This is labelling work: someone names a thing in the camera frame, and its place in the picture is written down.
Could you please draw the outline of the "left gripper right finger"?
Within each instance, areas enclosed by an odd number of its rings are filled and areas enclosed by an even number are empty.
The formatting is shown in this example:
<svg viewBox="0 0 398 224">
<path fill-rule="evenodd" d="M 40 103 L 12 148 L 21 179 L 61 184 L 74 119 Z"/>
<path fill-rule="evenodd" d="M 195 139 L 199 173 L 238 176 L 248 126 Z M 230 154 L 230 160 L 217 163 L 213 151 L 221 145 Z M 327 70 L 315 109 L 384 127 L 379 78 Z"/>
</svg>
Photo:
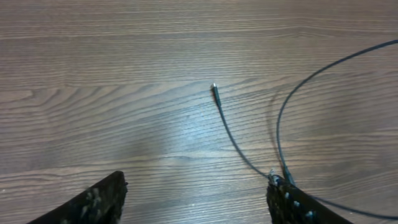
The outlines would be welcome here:
<svg viewBox="0 0 398 224">
<path fill-rule="evenodd" d="M 273 224 L 351 224 L 281 176 L 270 174 L 268 180 L 266 197 Z"/>
</svg>

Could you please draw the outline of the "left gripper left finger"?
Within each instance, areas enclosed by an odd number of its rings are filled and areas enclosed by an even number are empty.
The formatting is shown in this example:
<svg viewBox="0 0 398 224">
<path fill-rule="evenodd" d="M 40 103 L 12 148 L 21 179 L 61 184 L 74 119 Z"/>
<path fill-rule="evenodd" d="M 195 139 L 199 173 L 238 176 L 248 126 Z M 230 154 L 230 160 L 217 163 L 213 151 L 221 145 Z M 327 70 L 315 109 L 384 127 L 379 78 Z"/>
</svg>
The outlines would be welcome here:
<svg viewBox="0 0 398 224">
<path fill-rule="evenodd" d="M 118 170 L 29 224 L 119 224 L 126 195 L 124 172 Z"/>
</svg>

